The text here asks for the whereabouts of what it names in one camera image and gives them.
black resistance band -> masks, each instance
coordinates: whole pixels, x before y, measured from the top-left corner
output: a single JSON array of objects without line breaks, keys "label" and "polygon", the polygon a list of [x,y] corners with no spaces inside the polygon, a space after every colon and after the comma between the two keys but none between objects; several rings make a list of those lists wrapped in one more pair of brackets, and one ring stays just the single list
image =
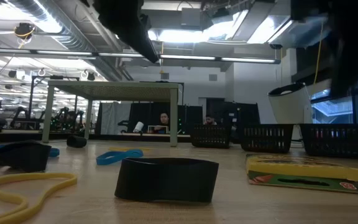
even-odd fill
[{"label": "black resistance band", "polygon": [[127,200],[211,202],[219,164],[198,159],[124,159],[115,196]]}]

plastic basket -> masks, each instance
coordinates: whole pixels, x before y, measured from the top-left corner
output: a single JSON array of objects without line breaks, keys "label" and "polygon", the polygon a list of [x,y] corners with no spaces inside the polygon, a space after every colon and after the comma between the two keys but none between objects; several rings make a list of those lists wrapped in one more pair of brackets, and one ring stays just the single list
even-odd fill
[{"label": "plastic basket", "polygon": [[190,134],[191,144],[195,147],[230,147],[231,127],[221,125],[196,124]]},{"label": "plastic basket", "polygon": [[358,124],[301,124],[306,153],[358,159]]},{"label": "plastic basket", "polygon": [[293,124],[247,124],[240,134],[241,148],[252,152],[287,153]]}]

white table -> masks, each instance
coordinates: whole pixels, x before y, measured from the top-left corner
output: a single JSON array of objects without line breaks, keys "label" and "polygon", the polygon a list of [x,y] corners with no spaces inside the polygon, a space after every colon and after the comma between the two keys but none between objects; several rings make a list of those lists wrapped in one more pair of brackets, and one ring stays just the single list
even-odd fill
[{"label": "white table", "polygon": [[[178,129],[178,89],[176,83],[136,83],[136,82],[76,82],[50,80],[48,82],[47,107],[45,109],[42,142],[49,141],[50,121],[52,117],[53,95],[55,87],[69,94],[81,96],[88,100],[86,109],[85,138],[89,139],[92,102],[94,100],[153,101],[170,102],[171,130]],[[171,131],[172,147],[178,144],[178,134]]]}]

person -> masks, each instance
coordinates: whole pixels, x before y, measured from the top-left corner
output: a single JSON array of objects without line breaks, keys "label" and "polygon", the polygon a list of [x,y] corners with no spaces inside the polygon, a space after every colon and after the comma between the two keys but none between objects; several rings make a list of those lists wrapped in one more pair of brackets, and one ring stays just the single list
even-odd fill
[{"label": "person", "polygon": [[205,116],[204,124],[206,124],[206,125],[217,125],[216,122],[215,122],[215,119],[209,114],[207,114]]},{"label": "person", "polygon": [[[169,129],[169,115],[166,112],[160,114],[160,126],[168,126]],[[154,127],[152,133],[166,134],[166,127]]]}]

desk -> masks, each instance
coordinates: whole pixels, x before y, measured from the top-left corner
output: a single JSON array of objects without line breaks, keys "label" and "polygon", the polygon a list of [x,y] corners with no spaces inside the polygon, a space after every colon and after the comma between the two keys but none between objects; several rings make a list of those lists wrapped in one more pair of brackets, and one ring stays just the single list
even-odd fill
[{"label": "desk", "polygon": [[[203,149],[188,143],[171,148],[164,142],[89,141],[84,149],[67,148],[65,142],[50,144],[60,149],[50,158],[47,172],[72,172],[78,185],[51,195],[40,213],[26,224],[358,224],[358,195],[317,190],[249,185],[246,152]],[[212,203],[144,203],[114,196],[121,163],[97,166],[96,157],[109,147],[147,147],[145,157],[189,157],[219,163]],[[303,155],[299,149],[293,154]],[[358,168],[358,160],[326,159]],[[17,171],[0,167],[0,175]],[[34,203],[39,194],[60,180],[33,180],[0,188],[22,194]],[[0,213],[14,205],[0,202]]]},{"label": "desk", "polygon": [[[92,102],[94,100],[124,100],[124,101],[154,101],[170,102],[171,129],[178,129],[178,89],[175,83],[135,83],[135,82],[73,82],[56,81],[48,82],[47,107],[45,109],[44,131],[42,142],[49,141],[50,120],[52,116],[54,88],[59,88],[69,94],[82,96],[88,100],[86,110],[85,138],[89,139]],[[170,134],[172,147],[178,144],[178,134]]]},{"label": "desk", "polygon": [[[153,136],[153,137],[170,137],[169,134],[139,134],[139,133],[122,133],[123,136]],[[178,138],[190,138],[189,134],[178,134]]]}]

